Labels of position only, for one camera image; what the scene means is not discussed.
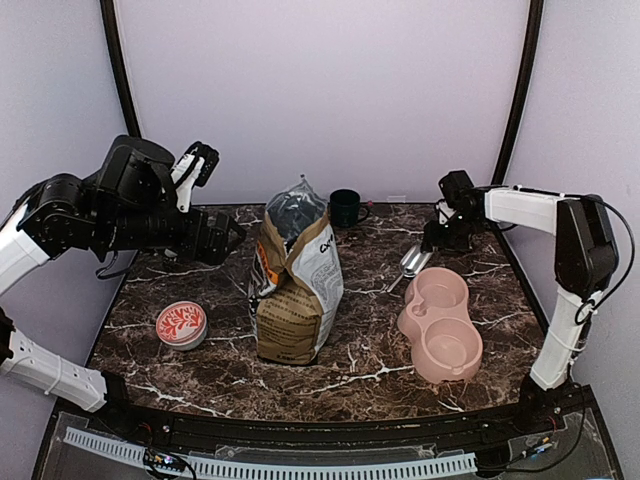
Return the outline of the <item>metal scoop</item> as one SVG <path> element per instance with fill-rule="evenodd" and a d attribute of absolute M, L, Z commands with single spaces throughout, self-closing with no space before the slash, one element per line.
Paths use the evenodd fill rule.
<path fill-rule="evenodd" d="M 412 246 L 401 259 L 400 275 L 389 285 L 387 292 L 392 292 L 403 279 L 413 279 L 425 267 L 432 255 L 432 251 L 423 251 L 419 244 Z"/>

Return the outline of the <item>pet food bag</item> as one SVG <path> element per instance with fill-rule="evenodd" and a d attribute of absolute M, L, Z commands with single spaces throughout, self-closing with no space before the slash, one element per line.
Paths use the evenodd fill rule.
<path fill-rule="evenodd" d="M 331 332 L 344 281 L 328 202 L 302 178 L 266 204 L 248 286 L 263 360 L 313 363 Z"/>

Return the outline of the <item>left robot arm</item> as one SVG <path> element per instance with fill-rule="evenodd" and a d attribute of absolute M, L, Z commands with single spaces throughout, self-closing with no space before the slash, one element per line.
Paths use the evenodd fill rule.
<path fill-rule="evenodd" d="M 63 173 L 35 184 L 1 225 L 1 290 L 70 249 L 89 250 L 100 261 L 109 253 L 147 249 L 222 264 L 245 240 L 245 230 L 226 214 L 211 220 L 191 204 L 193 189 L 206 185 L 218 162 L 218 151 L 202 142 L 175 158 L 154 142 L 119 135 L 88 177 Z M 141 427 L 119 375 L 37 345 L 7 315 L 1 317 L 1 372 L 101 414 L 120 436 Z"/>

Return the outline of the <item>pink double pet bowl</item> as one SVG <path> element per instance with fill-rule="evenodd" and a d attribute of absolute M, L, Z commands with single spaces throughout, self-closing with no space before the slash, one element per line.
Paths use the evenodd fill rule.
<path fill-rule="evenodd" d="M 416 373 L 426 381 L 468 381 L 478 372 L 483 341 L 469 316 L 469 289 L 452 270 L 421 271 L 405 292 L 397 326 L 411 347 Z"/>

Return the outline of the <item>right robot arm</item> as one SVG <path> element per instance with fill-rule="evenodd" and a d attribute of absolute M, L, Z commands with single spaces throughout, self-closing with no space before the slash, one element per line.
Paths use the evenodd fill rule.
<path fill-rule="evenodd" d="M 555 239 L 557 299 L 530 377 L 548 391 L 561 386 L 586 347 L 593 316 L 616 290 L 619 252 L 610 221 L 614 208 L 600 196 L 523 186 L 476 186 L 464 170 L 438 182 L 437 219 L 423 230 L 421 249 L 467 252 L 474 234 L 500 224 L 545 232 Z"/>

